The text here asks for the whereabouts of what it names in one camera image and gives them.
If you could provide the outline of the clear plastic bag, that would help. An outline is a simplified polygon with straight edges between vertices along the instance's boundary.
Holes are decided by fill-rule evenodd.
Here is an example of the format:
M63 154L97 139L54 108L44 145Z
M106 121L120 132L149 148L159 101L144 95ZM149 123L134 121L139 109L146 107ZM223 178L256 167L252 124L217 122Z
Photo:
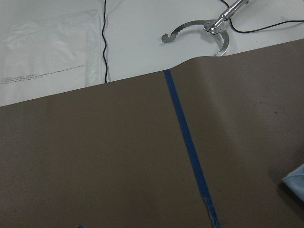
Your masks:
M0 41L0 104L102 83L101 20L81 11L12 27Z

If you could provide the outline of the light blue t-shirt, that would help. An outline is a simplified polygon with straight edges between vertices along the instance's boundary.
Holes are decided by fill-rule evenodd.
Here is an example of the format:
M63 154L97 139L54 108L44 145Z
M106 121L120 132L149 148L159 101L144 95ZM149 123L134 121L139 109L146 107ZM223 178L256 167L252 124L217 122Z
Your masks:
M304 165L286 175L282 182L303 202L304 201Z

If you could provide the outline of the reacher grabber tool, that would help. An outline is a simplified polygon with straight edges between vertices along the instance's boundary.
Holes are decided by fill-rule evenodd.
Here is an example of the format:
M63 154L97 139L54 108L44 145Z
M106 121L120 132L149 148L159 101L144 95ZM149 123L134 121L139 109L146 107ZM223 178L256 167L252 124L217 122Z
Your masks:
M214 55L215 57L223 56L229 47L229 35L226 31L225 22L229 20L244 4L247 4L248 0L237 0L231 6L220 14L218 19L209 20L194 20L186 22L178 26L170 35L164 34L161 37L163 43L169 43L176 39L178 33L183 29L190 26L202 26L205 32L210 33L213 36L219 35L221 39L221 45L219 51Z

